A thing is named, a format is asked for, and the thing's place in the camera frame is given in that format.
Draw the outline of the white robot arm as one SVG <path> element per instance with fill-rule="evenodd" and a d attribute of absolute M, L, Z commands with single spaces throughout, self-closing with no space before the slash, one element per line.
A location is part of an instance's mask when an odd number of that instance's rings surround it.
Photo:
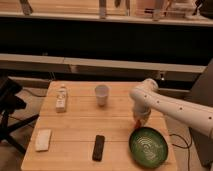
<path fill-rule="evenodd" d="M 213 139 L 213 107 L 164 96 L 158 93 L 158 84 L 148 78 L 130 90 L 134 102 L 133 117 L 146 123 L 151 110 L 166 114 Z"/>

